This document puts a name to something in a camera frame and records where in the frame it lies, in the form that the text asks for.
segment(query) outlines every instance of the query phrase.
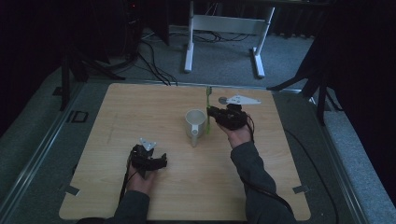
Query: handle of mug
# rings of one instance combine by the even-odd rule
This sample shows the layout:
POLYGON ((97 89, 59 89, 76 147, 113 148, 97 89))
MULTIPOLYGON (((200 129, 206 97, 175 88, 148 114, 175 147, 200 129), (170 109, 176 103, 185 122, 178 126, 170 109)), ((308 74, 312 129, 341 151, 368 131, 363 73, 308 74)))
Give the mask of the handle of mug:
POLYGON ((192 125, 191 127, 191 145, 193 147, 197 146, 198 141, 198 125, 192 125))

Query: mug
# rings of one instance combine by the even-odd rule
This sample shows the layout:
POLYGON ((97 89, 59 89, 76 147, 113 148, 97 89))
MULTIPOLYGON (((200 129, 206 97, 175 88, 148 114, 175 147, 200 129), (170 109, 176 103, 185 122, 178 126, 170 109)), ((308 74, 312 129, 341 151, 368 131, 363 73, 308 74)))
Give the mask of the mug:
POLYGON ((205 129, 206 114, 199 109, 192 109, 186 113, 186 133, 191 138, 191 145, 197 146, 198 137, 205 129))

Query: gray sleeve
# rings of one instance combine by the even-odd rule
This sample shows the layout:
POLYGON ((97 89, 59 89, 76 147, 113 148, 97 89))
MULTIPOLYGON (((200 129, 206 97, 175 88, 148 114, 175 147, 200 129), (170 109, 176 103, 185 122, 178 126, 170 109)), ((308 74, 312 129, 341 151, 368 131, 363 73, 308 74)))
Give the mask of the gray sleeve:
POLYGON ((122 198, 114 217, 105 224, 145 224, 149 211, 149 196, 145 193, 130 190, 122 198))
MULTIPOLYGON (((276 193, 274 179, 264 170, 264 162, 253 142, 235 147, 231 159, 237 173, 248 183, 276 193)), ((292 213, 279 201, 245 186, 248 223, 296 223, 292 213)))

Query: wooden table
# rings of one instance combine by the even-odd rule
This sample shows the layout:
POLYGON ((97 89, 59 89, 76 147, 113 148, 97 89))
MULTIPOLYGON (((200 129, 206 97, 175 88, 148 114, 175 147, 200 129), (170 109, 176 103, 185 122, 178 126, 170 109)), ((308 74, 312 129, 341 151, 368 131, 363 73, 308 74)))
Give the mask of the wooden table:
MULTIPOLYGON (((269 91, 213 88, 210 104, 225 108, 220 96, 236 94, 260 99, 243 105, 255 123, 255 141, 265 169, 299 220, 310 218, 286 136, 269 91)), ((112 217, 118 205, 126 161, 139 138, 157 142, 154 158, 163 153, 168 166, 157 176, 151 192, 150 220, 246 220, 243 184, 230 159, 225 133, 211 118, 210 134, 197 147, 184 129, 184 116, 192 108, 205 111, 205 87, 112 84, 108 88, 92 132, 60 210, 64 219, 112 217)))

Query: hand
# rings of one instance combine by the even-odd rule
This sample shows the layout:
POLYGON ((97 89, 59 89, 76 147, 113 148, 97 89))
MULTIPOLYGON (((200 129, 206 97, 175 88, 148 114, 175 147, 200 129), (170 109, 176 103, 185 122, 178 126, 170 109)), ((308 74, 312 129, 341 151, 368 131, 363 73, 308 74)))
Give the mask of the hand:
POLYGON ((234 131, 231 131, 219 124, 218 126, 227 134, 231 148, 235 148, 243 143, 251 141, 250 129, 247 125, 234 131))
POLYGON ((157 171, 153 171, 148 175, 147 179, 145 179, 132 165, 129 165, 128 178, 131 177, 131 179, 128 181, 126 188, 127 190, 136 190, 149 195, 149 192, 154 185, 156 175, 157 171))

